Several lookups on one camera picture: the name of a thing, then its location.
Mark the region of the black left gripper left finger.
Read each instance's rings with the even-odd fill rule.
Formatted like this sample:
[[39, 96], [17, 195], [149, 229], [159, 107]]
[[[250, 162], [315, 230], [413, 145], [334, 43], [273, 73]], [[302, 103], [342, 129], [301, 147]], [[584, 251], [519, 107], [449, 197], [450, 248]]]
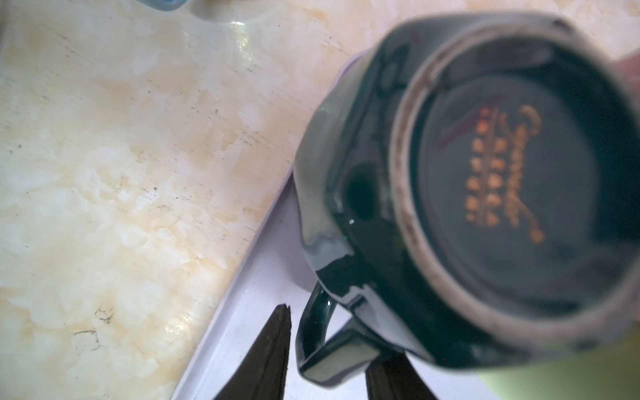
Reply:
[[292, 331], [290, 306], [276, 306], [215, 400], [284, 398]]

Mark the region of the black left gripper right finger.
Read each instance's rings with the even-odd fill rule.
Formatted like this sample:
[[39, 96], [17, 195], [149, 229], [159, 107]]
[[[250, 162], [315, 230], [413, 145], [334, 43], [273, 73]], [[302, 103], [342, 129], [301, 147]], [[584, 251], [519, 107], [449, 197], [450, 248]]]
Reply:
[[368, 400], [437, 400], [402, 353], [366, 370]]

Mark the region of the dark green mug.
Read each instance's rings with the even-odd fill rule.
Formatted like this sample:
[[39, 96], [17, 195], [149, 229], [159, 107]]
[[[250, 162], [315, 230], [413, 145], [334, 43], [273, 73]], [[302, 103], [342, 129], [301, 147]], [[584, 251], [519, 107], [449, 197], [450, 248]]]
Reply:
[[323, 100], [293, 178], [318, 279], [297, 364], [317, 385], [404, 353], [564, 358], [638, 316], [638, 97], [558, 15], [397, 26]]

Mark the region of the light green mug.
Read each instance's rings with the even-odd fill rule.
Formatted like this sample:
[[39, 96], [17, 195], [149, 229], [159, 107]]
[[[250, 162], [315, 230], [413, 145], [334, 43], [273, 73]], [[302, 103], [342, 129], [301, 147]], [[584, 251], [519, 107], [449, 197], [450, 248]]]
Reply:
[[479, 376], [500, 399], [638, 399], [639, 327], [575, 358]]

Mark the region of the blue butterfly mug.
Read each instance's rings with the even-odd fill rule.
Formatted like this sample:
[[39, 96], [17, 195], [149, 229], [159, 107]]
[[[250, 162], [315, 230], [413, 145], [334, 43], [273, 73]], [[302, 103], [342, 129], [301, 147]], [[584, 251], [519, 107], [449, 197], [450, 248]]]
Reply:
[[163, 12], [171, 12], [183, 6], [187, 0], [138, 0], [150, 8]]

